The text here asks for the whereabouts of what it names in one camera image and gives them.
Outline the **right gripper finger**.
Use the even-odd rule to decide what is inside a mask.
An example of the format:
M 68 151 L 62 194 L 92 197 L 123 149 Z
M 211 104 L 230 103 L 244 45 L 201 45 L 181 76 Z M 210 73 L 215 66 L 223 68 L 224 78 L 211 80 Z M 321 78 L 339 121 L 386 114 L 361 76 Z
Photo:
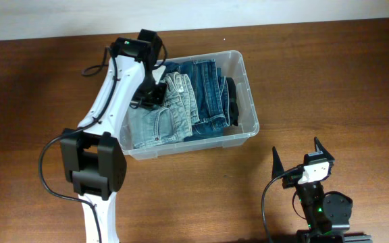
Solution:
M 329 162 L 335 162 L 335 158 L 326 150 L 317 137 L 314 138 L 315 150 L 326 157 Z
M 271 178 L 275 179 L 280 177 L 284 173 L 284 168 L 280 159 L 280 156 L 276 150 L 276 147 L 272 147 L 273 164 L 271 169 Z

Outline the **light blue jeans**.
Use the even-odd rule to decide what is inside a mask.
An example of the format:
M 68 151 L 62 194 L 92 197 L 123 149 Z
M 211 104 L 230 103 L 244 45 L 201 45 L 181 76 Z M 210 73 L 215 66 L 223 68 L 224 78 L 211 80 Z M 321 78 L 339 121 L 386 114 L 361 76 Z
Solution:
M 145 149 L 162 144 L 182 142 L 193 135 L 192 125 L 200 121 L 195 93 L 186 74 L 164 76 L 166 84 L 162 106 L 128 110 L 132 145 Z

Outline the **dark blue jeans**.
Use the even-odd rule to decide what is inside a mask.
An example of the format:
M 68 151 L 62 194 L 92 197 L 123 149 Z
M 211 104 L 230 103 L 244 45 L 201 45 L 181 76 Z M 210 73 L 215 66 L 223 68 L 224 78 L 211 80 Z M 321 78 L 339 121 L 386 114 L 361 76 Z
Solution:
M 199 121 L 192 125 L 192 136 L 185 141 L 214 138 L 223 135 L 230 125 L 230 98 L 226 78 L 214 59 L 184 63 L 167 62 L 166 72 L 186 74 L 194 91 Z

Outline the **dark garment with band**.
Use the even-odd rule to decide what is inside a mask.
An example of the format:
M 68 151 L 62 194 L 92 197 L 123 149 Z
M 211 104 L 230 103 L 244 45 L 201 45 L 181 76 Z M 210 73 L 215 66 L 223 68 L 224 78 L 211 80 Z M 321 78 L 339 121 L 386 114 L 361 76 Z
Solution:
M 230 115 L 230 125 L 238 126 L 238 103 L 237 103 L 237 92 L 236 85 L 232 78 L 227 77 L 226 82 L 228 84 L 229 92 L 229 115 Z

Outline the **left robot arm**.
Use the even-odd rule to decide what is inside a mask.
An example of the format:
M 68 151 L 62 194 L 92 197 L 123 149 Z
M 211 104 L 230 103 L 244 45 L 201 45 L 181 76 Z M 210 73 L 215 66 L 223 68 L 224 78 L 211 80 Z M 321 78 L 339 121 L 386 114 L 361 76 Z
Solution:
M 152 30 L 136 39 L 119 37 L 105 51 L 107 74 L 86 117 L 60 141 L 66 180 L 84 211 L 87 242 L 118 242 L 116 194 L 127 170 L 120 132 L 130 108 L 152 109 L 164 102 L 164 44 Z

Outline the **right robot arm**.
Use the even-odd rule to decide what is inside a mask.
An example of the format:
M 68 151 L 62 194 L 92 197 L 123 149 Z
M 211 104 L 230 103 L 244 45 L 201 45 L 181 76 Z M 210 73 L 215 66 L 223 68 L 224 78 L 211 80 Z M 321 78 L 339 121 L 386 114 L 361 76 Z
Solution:
M 315 151 L 307 153 L 303 163 L 287 171 L 273 148 L 271 180 L 282 180 L 282 187 L 294 188 L 299 198 L 308 229 L 296 232 L 297 242 L 344 242 L 353 200 L 340 192 L 323 190 L 321 183 L 330 177 L 335 158 L 318 138 L 314 138 L 314 146 Z

